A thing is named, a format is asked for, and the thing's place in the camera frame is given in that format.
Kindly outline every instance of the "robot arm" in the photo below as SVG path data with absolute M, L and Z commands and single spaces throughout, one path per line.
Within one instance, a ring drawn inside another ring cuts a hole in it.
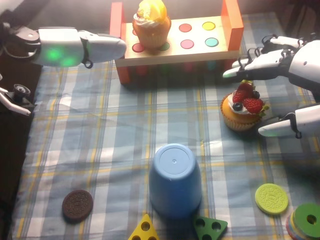
M 272 44 L 284 43 L 284 49 L 268 51 Z M 232 69 L 223 74 L 225 81 L 268 80 L 277 76 L 301 88 L 320 92 L 320 40 L 311 42 L 293 38 L 271 38 L 269 47 L 258 48 L 256 58 L 248 57 L 234 62 Z M 260 127 L 258 132 L 266 137 L 320 134 L 320 105 L 313 105 L 288 113 L 279 122 Z
M 25 50 L 16 56 L 7 44 L 17 44 Z M 17 61 L 33 62 L 49 67 L 72 67 L 81 63 L 90 69 L 94 63 L 116 60 L 125 55 L 126 43 L 108 34 L 77 31 L 72 27 L 43 27 L 38 31 L 25 26 L 13 29 L 0 22 L 0 55 L 7 54 Z M 0 88 L 0 103 L 8 110 L 29 116 L 34 105 L 28 101 L 30 90 L 15 84 L 13 92 Z

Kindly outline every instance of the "tablecloth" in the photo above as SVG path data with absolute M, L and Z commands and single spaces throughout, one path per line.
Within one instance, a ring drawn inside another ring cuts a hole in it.
M 274 13 L 244 15 L 242 52 L 262 37 L 283 34 Z M 201 169 L 199 214 L 228 222 L 223 239 L 290 239 L 286 217 L 306 202 L 320 203 L 320 139 L 238 134 L 220 113 L 237 84 L 217 74 L 154 73 L 144 83 L 119 83 L 114 62 L 44 67 L 36 90 L 12 239 L 126 240 L 145 213 L 160 240 L 195 239 L 189 221 L 162 219 L 149 202 L 148 173 L 155 152 L 170 143 L 189 147 Z M 284 77 L 254 81 L 270 105 L 267 118 L 314 103 L 310 92 Z M 267 216 L 255 203 L 264 183 L 283 187 L 287 211 Z M 84 189 L 93 210 L 80 224 L 65 223 L 62 202 Z

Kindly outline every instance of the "brown cookie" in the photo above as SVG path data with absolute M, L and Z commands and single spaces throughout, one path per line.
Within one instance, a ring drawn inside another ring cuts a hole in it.
M 94 201 L 89 192 L 85 190 L 72 191 L 63 200 L 63 217 L 68 223 L 80 223 L 89 216 L 93 206 Z

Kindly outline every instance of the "yellow triangle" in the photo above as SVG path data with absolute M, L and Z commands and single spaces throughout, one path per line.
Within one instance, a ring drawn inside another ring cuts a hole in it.
M 159 240 L 148 214 L 143 216 L 128 240 Z

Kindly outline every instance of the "whipped cream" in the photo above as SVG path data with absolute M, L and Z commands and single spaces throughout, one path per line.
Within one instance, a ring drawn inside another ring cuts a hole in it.
M 155 28 L 160 24 L 160 22 L 158 21 L 152 21 L 152 20 L 144 19 L 143 17 L 139 17 L 137 14 L 133 16 L 133 19 L 135 20 L 137 25 L 144 28 Z
M 232 107 L 234 105 L 234 101 L 232 101 L 232 98 L 234 97 L 236 91 L 234 91 L 233 93 L 231 93 L 229 96 L 228 96 L 228 104 L 229 104 L 229 107 L 231 108 L 232 112 L 236 113 L 236 114 L 251 114 L 253 115 L 252 113 L 250 113 L 246 108 L 245 106 L 242 107 L 242 110 L 240 111 L 235 111 L 234 108 Z

